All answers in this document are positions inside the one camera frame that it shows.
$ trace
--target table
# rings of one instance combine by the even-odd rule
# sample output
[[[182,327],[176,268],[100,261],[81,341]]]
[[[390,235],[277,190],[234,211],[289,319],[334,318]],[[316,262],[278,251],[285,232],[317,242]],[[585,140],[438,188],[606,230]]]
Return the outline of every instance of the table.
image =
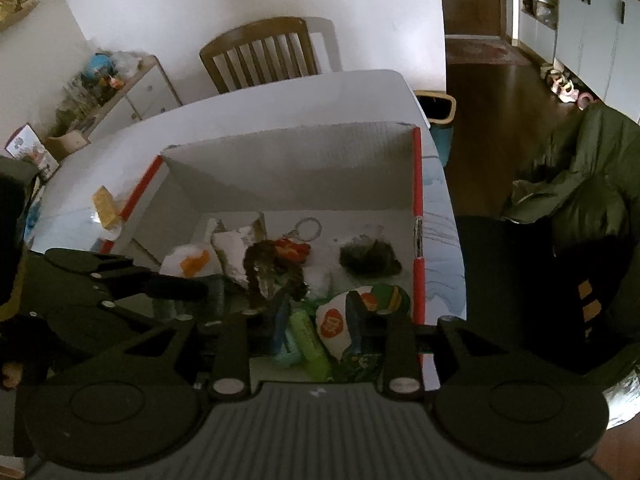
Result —
[[[458,232],[444,170],[428,121],[404,78],[391,70],[337,72],[222,94],[98,140],[66,158],[47,184],[33,250],[90,250],[98,224],[92,194],[106,186],[126,194],[154,157],[171,144],[310,124],[398,121],[420,126],[424,185],[426,322],[466,317],[465,279]]]

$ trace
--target red rug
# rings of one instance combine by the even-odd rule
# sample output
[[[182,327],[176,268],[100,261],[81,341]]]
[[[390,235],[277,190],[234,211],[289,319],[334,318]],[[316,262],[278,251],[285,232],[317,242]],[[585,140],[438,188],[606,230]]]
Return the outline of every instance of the red rug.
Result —
[[[522,53],[503,40],[445,38],[447,64],[528,65]]]

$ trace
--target trash can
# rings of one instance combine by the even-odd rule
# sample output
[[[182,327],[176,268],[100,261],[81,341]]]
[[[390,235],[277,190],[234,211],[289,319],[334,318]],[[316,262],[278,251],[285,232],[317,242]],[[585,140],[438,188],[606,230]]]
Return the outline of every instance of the trash can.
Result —
[[[453,117],[456,114],[456,100],[444,92],[416,90],[418,104],[431,123],[431,137],[438,150],[442,166],[449,161],[453,140]]]

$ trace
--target jelly belly logo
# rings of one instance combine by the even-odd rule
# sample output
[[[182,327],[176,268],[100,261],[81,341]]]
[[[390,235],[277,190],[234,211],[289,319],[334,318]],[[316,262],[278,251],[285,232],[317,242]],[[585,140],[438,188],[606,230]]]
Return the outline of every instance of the jelly belly logo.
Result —
[[[331,308],[324,314],[324,321],[320,326],[320,332],[325,339],[331,339],[340,335],[344,330],[342,315],[335,308]]]

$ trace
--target screw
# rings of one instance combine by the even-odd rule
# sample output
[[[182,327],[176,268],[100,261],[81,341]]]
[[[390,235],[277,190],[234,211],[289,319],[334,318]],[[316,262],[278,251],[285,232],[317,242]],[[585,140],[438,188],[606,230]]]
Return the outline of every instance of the screw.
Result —
[[[226,377],[213,383],[213,389],[221,395],[236,395],[244,390],[244,382],[233,377]]]
[[[411,377],[396,377],[389,381],[389,389],[396,394],[410,395],[420,389],[420,383]]]

